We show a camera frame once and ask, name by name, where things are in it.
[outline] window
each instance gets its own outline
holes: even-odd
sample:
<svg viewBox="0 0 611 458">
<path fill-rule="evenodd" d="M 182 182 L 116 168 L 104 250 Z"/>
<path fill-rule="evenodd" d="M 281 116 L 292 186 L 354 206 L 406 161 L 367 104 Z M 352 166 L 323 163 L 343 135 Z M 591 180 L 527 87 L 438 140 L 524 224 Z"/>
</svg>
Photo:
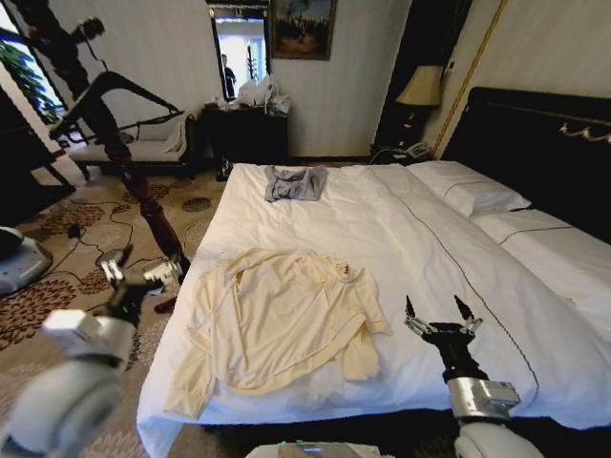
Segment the window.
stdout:
<svg viewBox="0 0 611 458">
<path fill-rule="evenodd" d="M 267 6 L 210 9 L 219 59 L 219 75 L 226 100 L 233 100 L 247 81 L 261 81 L 269 73 Z"/>
<path fill-rule="evenodd" d="M 5 6 L 0 3 L 0 28 L 20 35 Z M 19 36 L 0 39 L 0 60 L 22 94 L 45 124 L 54 124 L 66 111 L 63 101 L 42 70 L 30 47 Z"/>
</svg>

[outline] floor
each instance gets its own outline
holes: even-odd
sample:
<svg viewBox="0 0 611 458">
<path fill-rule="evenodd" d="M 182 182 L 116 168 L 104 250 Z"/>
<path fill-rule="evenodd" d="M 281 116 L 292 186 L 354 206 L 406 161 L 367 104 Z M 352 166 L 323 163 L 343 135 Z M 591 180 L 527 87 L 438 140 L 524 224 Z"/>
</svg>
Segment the floor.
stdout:
<svg viewBox="0 0 611 458">
<path fill-rule="evenodd" d="M 133 268 L 160 256 L 138 207 L 126 195 L 117 177 L 101 176 L 93 169 L 92 180 L 87 183 L 66 157 L 60 158 L 56 165 L 77 187 L 76 192 L 19 229 L 53 253 L 53 265 L 59 262 L 61 265 L 23 292 L 0 299 L 0 421 L 4 421 L 15 396 L 30 378 L 62 360 L 57 346 L 36 332 L 46 315 L 55 308 L 87 309 L 110 296 L 111 290 L 95 266 L 99 255 L 95 244 L 102 251 L 122 248 L 133 227 L 134 252 L 130 258 L 130 262 L 136 261 Z M 52 182 L 45 174 L 36 172 L 40 181 Z M 214 216 L 224 184 L 217 183 L 211 171 L 193 181 L 151 177 L 150 183 L 187 257 L 191 258 Z M 75 239 L 68 239 L 67 231 L 73 224 L 85 228 L 82 239 L 87 244 L 76 246 Z M 135 349 L 121 382 L 123 402 L 83 456 L 146 456 L 135 428 L 137 402 L 168 320 L 168 316 L 156 314 L 153 307 L 176 294 L 174 290 L 145 300 L 141 325 L 134 339 Z M 611 443 L 606 431 L 578 433 L 551 421 L 518 420 L 512 428 L 533 441 L 545 456 L 573 456 L 577 451 L 587 455 L 584 453 L 587 449 L 602 450 L 601 446 Z M 207 430 L 186 426 L 171 456 L 242 458 L 257 445 L 305 440 L 371 444 L 397 458 L 446 458 L 454 456 L 456 434 L 457 424 L 449 412 L 427 410 L 298 425 Z"/>
</svg>

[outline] picture frame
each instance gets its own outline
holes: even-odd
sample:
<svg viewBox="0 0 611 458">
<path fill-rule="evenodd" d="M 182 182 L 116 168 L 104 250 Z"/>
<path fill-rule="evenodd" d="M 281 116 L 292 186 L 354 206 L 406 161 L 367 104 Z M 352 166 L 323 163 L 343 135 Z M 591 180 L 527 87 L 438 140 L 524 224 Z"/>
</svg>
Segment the picture frame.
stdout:
<svg viewBox="0 0 611 458">
<path fill-rule="evenodd" d="M 329 60 L 337 0 L 272 0 L 272 57 Z"/>
</svg>

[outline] beige wallpaper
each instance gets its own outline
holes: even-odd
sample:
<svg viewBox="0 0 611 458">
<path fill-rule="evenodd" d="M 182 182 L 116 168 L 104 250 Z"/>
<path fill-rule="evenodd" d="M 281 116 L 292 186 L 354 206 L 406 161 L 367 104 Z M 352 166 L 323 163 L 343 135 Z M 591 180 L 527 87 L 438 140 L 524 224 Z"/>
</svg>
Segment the beige wallpaper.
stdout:
<svg viewBox="0 0 611 458">
<path fill-rule="evenodd" d="M 410 0 L 338 0 L 329 61 L 273 60 L 281 91 L 292 100 L 289 150 L 297 156 L 369 153 L 405 26 Z M 71 30 L 97 16 L 106 34 L 93 46 L 111 70 L 185 110 L 221 96 L 208 8 L 203 0 L 51 0 Z M 93 77 L 102 71 L 84 47 Z M 53 75 L 62 94 L 65 84 Z M 123 93 L 106 98 L 119 124 L 162 109 Z"/>
<path fill-rule="evenodd" d="M 338 0 L 329 61 L 272 61 L 293 103 L 291 154 L 369 154 L 410 3 Z"/>
<path fill-rule="evenodd" d="M 498 1 L 473 2 L 454 50 L 456 72 L 448 76 L 443 105 L 425 131 L 431 144 L 439 137 Z M 439 152 L 447 145 L 474 86 L 611 96 L 610 24 L 609 0 L 508 0 Z"/>
</svg>

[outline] bed frame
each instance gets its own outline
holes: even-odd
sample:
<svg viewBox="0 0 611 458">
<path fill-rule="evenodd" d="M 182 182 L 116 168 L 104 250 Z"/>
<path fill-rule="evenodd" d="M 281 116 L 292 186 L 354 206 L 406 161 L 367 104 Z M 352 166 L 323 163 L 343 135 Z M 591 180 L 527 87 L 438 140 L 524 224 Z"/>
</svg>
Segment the bed frame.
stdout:
<svg viewBox="0 0 611 458">
<path fill-rule="evenodd" d="M 611 99 L 473 88 L 442 158 L 611 242 Z"/>
</svg>

